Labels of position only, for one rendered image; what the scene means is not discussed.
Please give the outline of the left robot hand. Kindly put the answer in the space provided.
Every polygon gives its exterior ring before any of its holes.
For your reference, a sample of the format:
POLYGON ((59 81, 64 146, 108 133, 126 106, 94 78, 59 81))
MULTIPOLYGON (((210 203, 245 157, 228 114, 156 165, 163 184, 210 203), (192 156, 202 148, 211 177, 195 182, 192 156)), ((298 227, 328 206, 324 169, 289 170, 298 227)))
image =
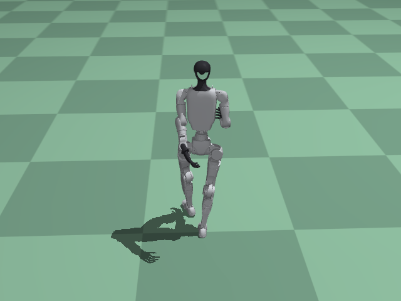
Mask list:
POLYGON ((191 158, 190 158, 190 156, 188 154, 189 150, 188 150, 188 148, 186 148, 185 144, 181 144, 180 148, 182 149, 181 153, 184 155, 184 157, 186 158, 187 162, 189 162, 192 167, 194 167, 194 168, 200 167, 199 164, 197 164, 198 162, 196 162, 196 163, 192 162, 192 160, 191 160, 191 158))

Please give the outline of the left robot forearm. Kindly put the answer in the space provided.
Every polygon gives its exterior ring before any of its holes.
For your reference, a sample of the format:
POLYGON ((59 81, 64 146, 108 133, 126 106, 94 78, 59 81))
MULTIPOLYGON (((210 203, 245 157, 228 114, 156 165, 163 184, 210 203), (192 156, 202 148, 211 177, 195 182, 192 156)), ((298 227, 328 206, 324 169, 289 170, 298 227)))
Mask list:
POLYGON ((186 133, 187 127, 181 126, 180 119, 178 117, 175 119, 175 126, 176 126, 177 132, 178 132, 179 149, 182 151, 182 149, 180 148, 181 144, 185 144, 186 148, 188 148, 187 133, 186 133))

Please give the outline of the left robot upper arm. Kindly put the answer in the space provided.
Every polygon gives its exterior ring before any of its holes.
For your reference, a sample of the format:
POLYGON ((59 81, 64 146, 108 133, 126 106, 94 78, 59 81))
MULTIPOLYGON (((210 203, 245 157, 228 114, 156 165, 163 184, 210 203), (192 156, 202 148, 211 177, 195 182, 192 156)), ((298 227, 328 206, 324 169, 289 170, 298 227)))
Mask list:
POLYGON ((181 126, 187 125, 187 119, 185 116, 186 113, 186 103, 184 100, 186 99, 188 89, 180 89, 176 94, 176 110, 178 114, 178 118, 180 119, 181 126))

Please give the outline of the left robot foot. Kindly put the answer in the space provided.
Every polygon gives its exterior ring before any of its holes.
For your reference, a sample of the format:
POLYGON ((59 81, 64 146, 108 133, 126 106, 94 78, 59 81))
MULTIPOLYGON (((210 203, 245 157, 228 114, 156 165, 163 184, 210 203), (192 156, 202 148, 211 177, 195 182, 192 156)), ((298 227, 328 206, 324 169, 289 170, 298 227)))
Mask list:
POLYGON ((184 209, 188 212, 188 214, 189 214, 190 216, 195 215, 195 209, 194 209, 193 205, 192 205, 192 207, 191 207, 191 205, 190 205, 189 208, 188 208, 188 207, 187 207, 186 199, 182 201, 182 205, 183 205, 184 209))

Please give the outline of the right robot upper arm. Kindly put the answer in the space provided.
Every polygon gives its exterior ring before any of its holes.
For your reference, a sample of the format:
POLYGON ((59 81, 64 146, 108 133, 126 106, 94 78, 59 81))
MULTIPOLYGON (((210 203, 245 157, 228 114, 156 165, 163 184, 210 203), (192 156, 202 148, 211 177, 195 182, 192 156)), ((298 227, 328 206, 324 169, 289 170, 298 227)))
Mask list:
POLYGON ((216 96, 217 96, 217 100, 221 102, 219 104, 221 116, 222 116, 222 118, 220 119, 220 125, 221 125, 221 127, 228 127, 228 126, 230 126, 228 94, 223 90, 216 90, 216 96))

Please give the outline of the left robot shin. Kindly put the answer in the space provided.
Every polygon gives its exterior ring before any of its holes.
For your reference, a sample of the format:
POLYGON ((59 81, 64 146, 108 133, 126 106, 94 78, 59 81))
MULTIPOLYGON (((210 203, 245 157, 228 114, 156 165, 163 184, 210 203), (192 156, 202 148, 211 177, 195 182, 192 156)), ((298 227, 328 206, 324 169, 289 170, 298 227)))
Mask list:
POLYGON ((182 190, 185 194, 186 202, 187 202, 187 207, 191 205, 192 207, 192 194, 193 194, 193 184, 192 182, 186 183, 186 178, 184 173, 180 174, 181 176, 181 184, 182 184, 182 190))

